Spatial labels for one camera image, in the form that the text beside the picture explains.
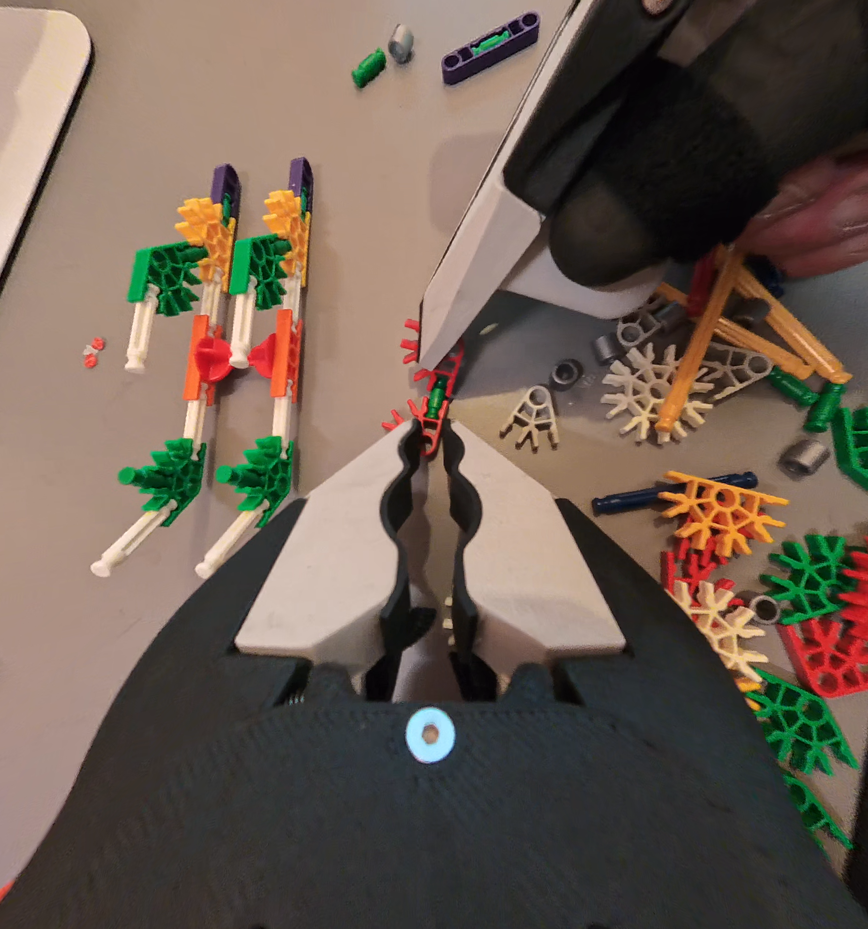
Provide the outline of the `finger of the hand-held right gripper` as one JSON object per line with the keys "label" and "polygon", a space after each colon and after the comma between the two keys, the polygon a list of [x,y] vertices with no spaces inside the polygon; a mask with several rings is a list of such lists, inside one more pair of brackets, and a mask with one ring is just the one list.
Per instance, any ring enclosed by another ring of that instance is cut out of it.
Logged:
{"label": "finger of the hand-held right gripper", "polygon": [[668,36],[667,2],[572,2],[420,305],[419,360],[446,355],[496,291],[599,319],[636,308],[662,265],[602,288],[556,266],[549,220]]}

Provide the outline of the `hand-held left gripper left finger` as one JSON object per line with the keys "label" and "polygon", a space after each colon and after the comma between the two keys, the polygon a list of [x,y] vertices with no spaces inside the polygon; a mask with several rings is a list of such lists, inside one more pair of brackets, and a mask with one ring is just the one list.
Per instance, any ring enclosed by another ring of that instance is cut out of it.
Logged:
{"label": "hand-held left gripper left finger", "polygon": [[240,651],[376,664],[428,632],[435,611],[412,608],[398,538],[421,436],[404,422],[308,495],[235,637]]}

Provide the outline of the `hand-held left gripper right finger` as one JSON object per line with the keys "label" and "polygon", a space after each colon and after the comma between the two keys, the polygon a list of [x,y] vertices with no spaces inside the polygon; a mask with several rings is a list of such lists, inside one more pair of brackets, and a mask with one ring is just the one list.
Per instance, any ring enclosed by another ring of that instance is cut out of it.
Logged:
{"label": "hand-held left gripper right finger", "polygon": [[621,652],[626,639],[552,494],[463,424],[441,436],[460,528],[452,632],[497,675]]}

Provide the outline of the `purple toy connector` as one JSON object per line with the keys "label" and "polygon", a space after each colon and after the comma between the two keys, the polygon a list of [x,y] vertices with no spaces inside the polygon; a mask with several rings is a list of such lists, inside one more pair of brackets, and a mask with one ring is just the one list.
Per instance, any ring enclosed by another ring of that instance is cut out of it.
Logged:
{"label": "purple toy connector", "polygon": [[509,57],[536,44],[540,33],[541,17],[535,11],[521,14],[506,23],[497,33],[508,29],[510,40],[491,50],[492,57]]}
{"label": "purple toy connector", "polygon": [[456,86],[491,66],[492,53],[473,44],[463,45],[446,54],[440,64],[442,82]]}

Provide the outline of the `toy rail assembly with spool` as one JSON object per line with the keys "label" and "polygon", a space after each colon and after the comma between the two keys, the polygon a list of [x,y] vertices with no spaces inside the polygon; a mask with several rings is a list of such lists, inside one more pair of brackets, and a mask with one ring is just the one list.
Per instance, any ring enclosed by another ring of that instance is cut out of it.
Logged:
{"label": "toy rail assembly with spool", "polygon": [[242,202],[240,178],[230,164],[215,168],[208,197],[187,199],[175,226],[180,239],[138,250],[127,300],[133,319],[126,348],[125,369],[145,371],[152,325],[159,318],[192,317],[183,400],[186,415],[181,436],[154,451],[148,465],[125,467],[118,474],[124,486],[148,499],[140,518],[90,566],[107,578],[157,529],[168,527],[189,507],[203,488],[208,446],[206,416],[213,409],[219,382],[202,377],[195,362],[197,343],[204,337],[231,336],[233,298],[229,294],[234,245]]}

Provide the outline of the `person's right hand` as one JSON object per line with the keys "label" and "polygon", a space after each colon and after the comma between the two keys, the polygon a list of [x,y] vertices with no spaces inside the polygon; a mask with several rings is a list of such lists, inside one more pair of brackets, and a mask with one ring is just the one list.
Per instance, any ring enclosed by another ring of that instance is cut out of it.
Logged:
{"label": "person's right hand", "polygon": [[868,148],[818,158],[789,174],[738,244],[795,279],[868,261]]}

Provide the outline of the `grey toy connector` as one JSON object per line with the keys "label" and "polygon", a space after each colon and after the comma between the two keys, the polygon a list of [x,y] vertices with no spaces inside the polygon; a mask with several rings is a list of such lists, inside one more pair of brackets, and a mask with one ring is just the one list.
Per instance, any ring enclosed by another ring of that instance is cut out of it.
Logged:
{"label": "grey toy connector", "polygon": [[514,428],[519,430],[515,440],[517,449],[529,444],[533,451],[537,451],[542,435],[552,449],[557,449],[559,438],[556,412],[548,386],[535,385],[525,392],[499,430],[499,437],[506,437]]}
{"label": "grey toy connector", "polygon": [[698,380],[711,385],[708,402],[717,404],[766,378],[773,367],[773,361],[763,353],[713,341],[703,358],[704,374]]}
{"label": "grey toy connector", "polygon": [[615,335],[619,345],[627,350],[643,345],[650,338],[662,331],[661,311],[665,306],[638,308],[618,319]]}

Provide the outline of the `red toy rod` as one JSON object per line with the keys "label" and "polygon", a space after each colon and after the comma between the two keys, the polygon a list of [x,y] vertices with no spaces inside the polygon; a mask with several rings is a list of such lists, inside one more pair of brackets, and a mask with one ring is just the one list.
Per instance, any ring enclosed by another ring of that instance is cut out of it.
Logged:
{"label": "red toy rod", "polygon": [[687,294],[686,312],[691,319],[703,315],[716,278],[715,250],[708,251],[695,264]]}

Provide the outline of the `yellow toy rod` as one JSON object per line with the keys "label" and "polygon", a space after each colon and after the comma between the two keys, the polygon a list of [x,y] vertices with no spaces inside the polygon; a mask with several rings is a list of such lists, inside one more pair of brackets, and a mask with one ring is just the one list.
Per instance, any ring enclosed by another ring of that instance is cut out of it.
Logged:
{"label": "yellow toy rod", "polygon": [[852,379],[853,375],[846,371],[843,363],[745,267],[743,251],[720,246],[718,259],[722,265],[731,260],[735,270],[733,289],[743,297],[766,303],[768,325],[814,372],[837,385],[845,385]]}
{"label": "yellow toy rod", "polygon": [[740,275],[744,257],[745,252],[737,245],[730,245],[726,249],[724,263],[719,270],[708,303],[703,315],[698,319],[685,354],[676,369],[672,389],[660,406],[659,417],[655,425],[660,434],[671,434],[684,410],[688,393],[696,380],[708,344]]}
{"label": "yellow toy rod", "polygon": [[740,349],[764,354],[777,367],[800,380],[805,380],[820,370],[816,362],[807,361],[800,355],[792,353],[725,317],[718,320],[712,337]]}

